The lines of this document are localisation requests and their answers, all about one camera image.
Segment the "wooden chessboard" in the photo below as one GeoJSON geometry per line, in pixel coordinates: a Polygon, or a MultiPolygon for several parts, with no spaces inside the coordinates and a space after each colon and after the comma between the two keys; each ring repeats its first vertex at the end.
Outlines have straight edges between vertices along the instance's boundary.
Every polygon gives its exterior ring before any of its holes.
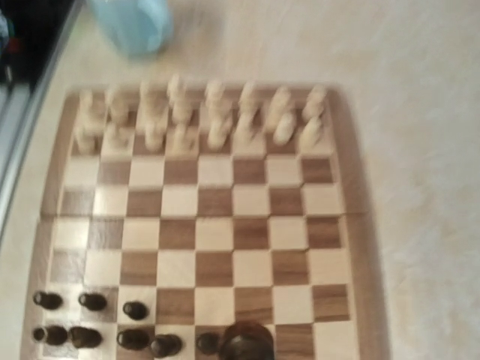
{"type": "MultiPolygon", "coordinates": [[[[296,134],[277,146],[261,131],[276,88],[259,89],[253,140],[230,138],[219,151],[206,144],[203,88],[190,89],[195,146],[182,156],[170,151],[171,130],[164,148],[146,149],[138,91],[129,88],[127,145],[103,136],[97,153],[81,155],[73,137],[78,92],[66,98],[28,288],[29,297],[55,291],[64,305],[47,312],[28,299],[22,359],[152,359],[116,345],[117,332],[129,327],[176,333],[185,347],[174,359],[204,359],[195,337],[236,320],[265,324],[280,360],[387,359],[380,270],[348,108],[330,90],[321,141],[304,150],[296,134]],[[105,294],[108,308],[81,309],[85,290],[105,294]],[[121,308],[130,300],[144,302],[149,316],[128,319],[121,308]],[[50,323],[90,326],[104,341],[80,351],[33,344],[32,327],[50,323]]],[[[226,90],[234,104],[241,89],[226,90]]],[[[291,89],[299,132],[312,86],[291,89]]]]}

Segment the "dark square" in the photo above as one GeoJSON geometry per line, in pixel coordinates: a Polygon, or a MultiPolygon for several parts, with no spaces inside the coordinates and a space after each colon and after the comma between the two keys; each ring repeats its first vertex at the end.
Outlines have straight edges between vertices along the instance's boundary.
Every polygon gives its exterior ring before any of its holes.
{"type": "Polygon", "coordinates": [[[199,189],[199,216],[231,216],[232,189],[199,189]]]}
{"type": "Polygon", "coordinates": [[[236,250],[268,249],[267,219],[233,219],[233,247],[236,250]]]}
{"type": "Polygon", "coordinates": [[[314,335],[311,324],[276,325],[276,360],[314,359],[314,335]]]}
{"type": "Polygon", "coordinates": [[[271,188],[272,215],[303,215],[302,193],[299,188],[271,188]]]}
{"type": "Polygon", "coordinates": [[[85,273],[85,251],[54,250],[50,282],[81,284],[85,273]]]}
{"type": "Polygon", "coordinates": [[[317,322],[350,320],[347,286],[313,286],[313,314],[317,322]]]}
{"type": "Polygon", "coordinates": [[[312,249],[341,248],[337,217],[309,217],[307,232],[312,249]]]}
{"type": "Polygon", "coordinates": [[[233,286],[232,253],[196,253],[196,285],[198,287],[233,286]]]}
{"type": "Polygon", "coordinates": [[[195,220],[161,220],[160,249],[194,249],[195,220]]]}
{"type": "Polygon", "coordinates": [[[271,287],[235,288],[235,321],[273,323],[271,287]]]}
{"type": "Polygon", "coordinates": [[[130,190],[128,192],[127,216],[160,216],[162,209],[161,190],[130,190]]]}
{"type": "Polygon", "coordinates": [[[235,159],[233,161],[235,184],[265,184],[265,161],[258,159],[235,159]]]}
{"type": "Polygon", "coordinates": [[[130,179],[130,161],[102,161],[98,170],[98,184],[126,185],[130,179]]]}
{"type": "Polygon", "coordinates": [[[120,284],[156,286],[157,255],[157,251],[122,252],[120,284]]]}
{"type": "Polygon", "coordinates": [[[157,324],[193,325],[194,289],[158,289],[157,324]]]}
{"type": "Polygon", "coordinates": [[[67,216],[92,215],[94,198],[94,190],[64,191],[60,213],[67,216]]]}
{"type": "Polygon", "coordinates": [[[301,172],[305,183],[332,183],[329,159],[301,159],[301,172]]]}
{"type": "Polygon", "coordinates": [[[122,248],[123,220],[92,219],[88,228],[89,249],[122,248]]]}
{"type": "Polygon", "coordinates": [[[307,255],[303,250],[272,251],[275,285],[308,284],[307,255]]]}
{"type": "Polygon", "coordinates": [[[198,165],[196,160],[165,160],[165,184],[196,184],[198,165]]]}

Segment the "blue bottle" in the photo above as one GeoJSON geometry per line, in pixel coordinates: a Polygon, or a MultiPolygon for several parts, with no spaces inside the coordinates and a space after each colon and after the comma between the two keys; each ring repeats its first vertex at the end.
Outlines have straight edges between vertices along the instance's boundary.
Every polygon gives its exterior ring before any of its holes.
{"type": "Polygon", "coordinates": [[[157,52],[173,36],[167,0],[88,0],[106,36],[128,56],[157,52]]]}

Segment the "light square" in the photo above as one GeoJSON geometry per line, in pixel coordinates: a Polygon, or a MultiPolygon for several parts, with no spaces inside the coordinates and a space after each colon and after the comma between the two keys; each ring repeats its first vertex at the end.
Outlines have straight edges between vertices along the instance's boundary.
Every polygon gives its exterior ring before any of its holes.
{"type": "Polygon", "coordinates": [[[196,186],[166,185],[162,193],[162,217],[195,216],[198,192],[196,186]]]}
{"type": "Polygon", "coordinates": [[[164,159],[134,157],[130,167],[129,185],[134,188],[159,188],[164,183],[164,159]]]}
{"type": "Polygon", "coordinates": [[[53,246],[57,249],[86,248],[89,219],[62,217],[55,219],[53,246]]]}
{"type": "Polygon", "coordinates": [[[155,218],[128,217],[123,223],[121,247],[128,250],[158,249],[160,220],[155,218]]]}
{"type": "Polygon", "coordinates": [[[270,155],[266,169],[269,185],[298,186],[302,183],[299,162],[294,155],[270,155]]]}
{"type": "Polygon", "coordinates": [[[196,220],[197,250],[225,251],[233,249],[233,222],[231,218],[207,217],[196,220]]]}
{"type": "Polygon", "coordinates": [[[306,184],[301,192],[307,215],[339,215],[343,212],[336,184],[306,184]]]}
{"type": "Polygon", "coordinates": [[[316,359],[356,360],[359,358],[353,323],[317,322],[313,324],[316,359]]]}
{"type": "Polygon", "coordinates": [[[117,322],[119,324],[151,325],[155,324],[157,309],[157,288],[155,286],[126,286],[118,288],[117,322]],[[142,302],[148,308],[148,316],[142,320],[133,320],[123,312],[125,302],[142,302]]]}
{"type": "Polygon", "coordinates": [[[91,188],[97,184],[99,161],[96,157],[72,157],[65,170],[66,188],[91,188]]]}
{"type": "Polygon", "coordinates": [[[205,186],[231,186],[233,183],[233,165],[230,156],[200,155],[198,182],[205,186]]]}
{"type": "Polygon", "coordinates": [[[301,286],[274,286],[274,322],[282,324],[308,324],[314,321],[311,288],[301,286]]]}
{"type": "Polygon", "coordinates": [[[95,191],[94,216],[125,216],[127,214],[128,187],[106,186],[95,191]]]}
{"type": "Polygon", "coordinates": [[[345,249],[322,249],[308,252],[310,282],[313,285],[348,284],[350,271],[345,249]]]}
{"type": "Polygon", "coordinates": [[[237,185],[233,188],[234,215],[268,215],[269,192],[263,185],[237,185]]]}
{"type": "Polygon", "coordinates": [[[195,287],[194,251],[161,250],[157,260],[157,287],[195,287]]]}
{"type": "Polygon", "coordinates": [[[200,287],[195,289],[196,325],[231,325],[235,322],[233,288],[200,287]]]}
{"type": "Polygon", "coordinates": [[[303,217],[270,217],[268,227],[272,249],[307,248],[307,229],[303,217]]]}
{"type": "Polygon", "coordinates": [[[233,253],[235,287],[270,287],[272,256],[267,250],[237,250],[233,253]]]}
{"type": "Polygon", "coordinates": [[[119,250],[89,250],[85,263],[85,285],[118,286],[120,284],[119,250]]]}

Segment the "dark object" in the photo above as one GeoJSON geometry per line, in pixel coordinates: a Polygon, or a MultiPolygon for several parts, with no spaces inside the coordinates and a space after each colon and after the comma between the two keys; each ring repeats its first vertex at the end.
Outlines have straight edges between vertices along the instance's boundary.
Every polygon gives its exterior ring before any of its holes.
{"type": "Polygon", "coordinates": [[[67,341],[68,334],[65,328],[57,325],[34,328],[31,332],[33,340],[57,347],[67,341]]]}
{"type": "Polygon", "coordinates": [[[117,334],[117,344],[127,350],[140,351],[145,349],[149,343],[149,334],[139,328],[130,328],[117,334]]]}
{"type": "Polygon", "coordinates": [[[256,322],[236,322],[226,328],[220,349],[220,360],[274,360],[270,331],[256,322]]]}
{"type": "Polygon", "coordinates": [[[78,297],[78,302],[84,308],[89,309],[90,311],[101,311],[107,307],[107,300],[105,296],[97,294],[95,292],[88,294],[83,292],[78,297]]]}
{"type": "Polygon", "coordinates": [[[125,302],[123,312],[132,320],[143,320],[149,315],[149,309],[140,301],[125,302]]]}
{"type": "Polygon", "coordinates": [[[213,355],[218,351],[220,335],[216,332],[206,332],[196,338],[195,346],[204,355],[213,355]]]}
{"type": "Polygon", "coordinates": [[[183,342],[174,334],[157,335],[150,343],[150,350],[154,358],[162,359],[180,353],[183,342]]]}
{"type": "Polygon", "coordinates": [[[102,335],[93,328],[74,326],[68,330],[68,337],[77,349],[97,347],[102,342],[102,335]]]}
{"type": "Polygon", "coordinates": [[[63,300],[54,292],[37,291],[33,294],[33,302],[47,310],[56,310],[62,306],[63,300]]]}

